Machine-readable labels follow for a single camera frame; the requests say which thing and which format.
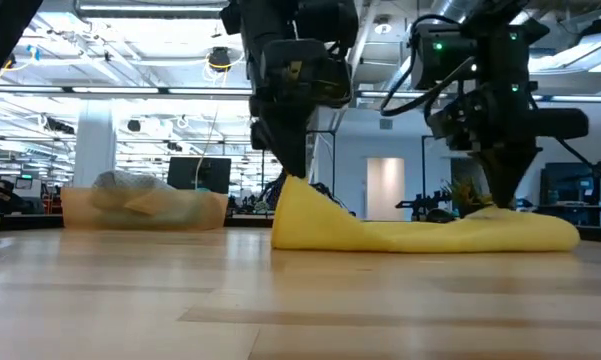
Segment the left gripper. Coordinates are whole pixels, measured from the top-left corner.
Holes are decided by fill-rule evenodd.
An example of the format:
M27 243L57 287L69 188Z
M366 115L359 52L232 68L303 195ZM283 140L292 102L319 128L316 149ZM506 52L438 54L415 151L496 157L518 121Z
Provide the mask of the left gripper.
M270 151L283 169L306 177L307 116L280 112L286 108L341 108L352 98L351 65L335 43L316 39L274 40L258 56L248 55L252 85L249 111L252 148Z

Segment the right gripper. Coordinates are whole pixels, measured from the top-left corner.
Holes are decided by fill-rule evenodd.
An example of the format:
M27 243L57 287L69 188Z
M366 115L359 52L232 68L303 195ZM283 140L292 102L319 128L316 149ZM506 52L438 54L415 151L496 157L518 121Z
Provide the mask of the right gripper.
M498 208L511 207L518 185L541 151L532 145L536 138L566 140L589 133L589 118L582 110L535 109L532 102L529 93L520 91L501 97L491 90L474 90L426 117L433 136L445 140L451 150L478 151L474 158Z

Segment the yellow microfiber towel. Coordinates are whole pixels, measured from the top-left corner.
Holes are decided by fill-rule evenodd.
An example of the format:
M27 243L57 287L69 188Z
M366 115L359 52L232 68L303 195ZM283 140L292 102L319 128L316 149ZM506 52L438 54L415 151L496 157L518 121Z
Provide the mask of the yellow microfiber towel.
M497 207L445 224L362 221L296 177L282 187L271 231L278 250L568 252L579 243L577 228L565 220Z

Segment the grey waffle microfiber towel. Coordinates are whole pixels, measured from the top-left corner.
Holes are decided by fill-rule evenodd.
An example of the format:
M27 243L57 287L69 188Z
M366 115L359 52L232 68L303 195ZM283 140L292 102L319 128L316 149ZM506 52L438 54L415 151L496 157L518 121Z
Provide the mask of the grey waffle microfiber towel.
M162 212L175 188L151 175L109 170L92 185L91 204L107 211L131 211L143 215Z

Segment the small potted green plant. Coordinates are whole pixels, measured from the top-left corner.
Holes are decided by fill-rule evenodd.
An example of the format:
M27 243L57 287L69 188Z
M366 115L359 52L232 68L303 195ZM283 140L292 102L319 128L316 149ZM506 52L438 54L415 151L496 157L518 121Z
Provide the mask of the small potted green plant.
M472 178L453 179L444 190L450 194L452 207L460 218L494 205L492 196L482 194Z

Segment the dark wide monitor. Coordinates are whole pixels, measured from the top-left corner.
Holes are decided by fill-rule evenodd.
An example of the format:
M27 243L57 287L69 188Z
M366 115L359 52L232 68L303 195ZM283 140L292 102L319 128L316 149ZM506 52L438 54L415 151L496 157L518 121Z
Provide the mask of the dark wide monitor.
M540 204L580 202L601 206L601 163L592 170L580 162L546 163L541 170Z

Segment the black metal rack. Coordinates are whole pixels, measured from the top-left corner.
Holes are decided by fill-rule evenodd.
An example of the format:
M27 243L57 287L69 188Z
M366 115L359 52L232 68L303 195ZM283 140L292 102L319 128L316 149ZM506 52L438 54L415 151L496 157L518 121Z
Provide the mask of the black metal rack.
M427 193L427 140L432 139L432 135L423 135L420 140L421 150L421 183L422 183L422 205L421 219L430 223L449 223L455 217L452 213L452 197L450 186L452 183L451 163L444 157L439 157L439 151L434 150L434 192L432 195Z

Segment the black robot equipment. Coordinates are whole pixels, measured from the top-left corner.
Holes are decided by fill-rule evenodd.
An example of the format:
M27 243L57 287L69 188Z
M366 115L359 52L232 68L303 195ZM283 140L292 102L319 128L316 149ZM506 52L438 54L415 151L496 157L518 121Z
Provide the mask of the black robot equipment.
M396 209L411 209L411 220L413 222L449 223L455 220L455 216L439 207L441 202L448 203L452 200L451 194L443 191L435 191L433 196L417 194L414 200L400 201L395 205Z

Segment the black computer monitor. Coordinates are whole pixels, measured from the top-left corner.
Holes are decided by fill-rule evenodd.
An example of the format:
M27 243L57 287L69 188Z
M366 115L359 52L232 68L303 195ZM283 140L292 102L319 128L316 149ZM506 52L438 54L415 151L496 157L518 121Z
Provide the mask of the black computer monitor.
M172 157L167 184L180 190L206 189L228 194L231 160L223 158Z

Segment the white building column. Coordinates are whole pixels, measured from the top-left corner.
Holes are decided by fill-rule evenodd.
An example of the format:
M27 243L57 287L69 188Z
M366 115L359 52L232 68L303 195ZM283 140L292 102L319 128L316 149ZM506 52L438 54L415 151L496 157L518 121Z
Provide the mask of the white building column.
M112 102L86 100L78 116L73 186L90 187L116 164L117 132Z

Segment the wooden tray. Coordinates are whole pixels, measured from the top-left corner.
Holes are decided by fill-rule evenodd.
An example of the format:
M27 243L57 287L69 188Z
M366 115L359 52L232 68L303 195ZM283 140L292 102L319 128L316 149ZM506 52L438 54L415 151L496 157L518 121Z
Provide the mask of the wooden tray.
M64 226L82 230L195 232L224 226L228 196L161 188L66 188Z

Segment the black desk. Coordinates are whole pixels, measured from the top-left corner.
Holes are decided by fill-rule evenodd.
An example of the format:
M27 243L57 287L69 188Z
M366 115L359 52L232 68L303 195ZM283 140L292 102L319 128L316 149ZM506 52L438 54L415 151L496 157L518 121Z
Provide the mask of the black desk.
M4 215L0 213L0 231L24 231L63 228L62 215Z

